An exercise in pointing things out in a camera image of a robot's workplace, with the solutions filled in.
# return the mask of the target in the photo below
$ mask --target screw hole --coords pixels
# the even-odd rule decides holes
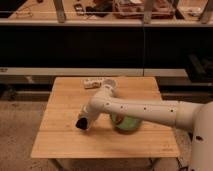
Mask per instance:
[[[203,141],[203,138],[201,136],[196,136],[196,140]]]

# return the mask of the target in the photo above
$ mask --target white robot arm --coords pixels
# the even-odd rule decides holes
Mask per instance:
[[[138,101],[115,98],[115,82],[105,80],[82,108],[76,126],[88,129],[100,113],[119,114],[176,127],[194,134],[189,171],[213,170],[213,102]]]

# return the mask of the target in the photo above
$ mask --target green object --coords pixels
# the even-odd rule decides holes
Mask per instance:
[[[110,114],[111,121],[113,125],[122,131],[135,131],[140,126],[142,120],[138,118],[133,118],[129,116],[124,116],[120,121],[117,121],[118,115]]]

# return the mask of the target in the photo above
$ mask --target floor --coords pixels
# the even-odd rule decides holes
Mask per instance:
[[[55,171],[46,159],[32,159],[30,153],[43,116],[46,101],[36,100],[0,101],[0,171]],[[180,147],[180,164],[186,166],[190,157],[188,134],[174,130]],[[90,159],[60,160],[72,171],[141,171],[148,159]],[[155,171],[176,171],[176,159],[165,158]]]

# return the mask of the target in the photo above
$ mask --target tabletop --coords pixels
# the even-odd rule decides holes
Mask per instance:
[[[111,77],[119,98],[161,100],[153,77]],[[147,158],[177,157],[171,128],[143,121],[137,131],[113,129],[109,115],[101,114],[88,131],[75,127],[83,104],[97,89],[84,89],[83,77],[58,77],[35,139],[32,158]]]

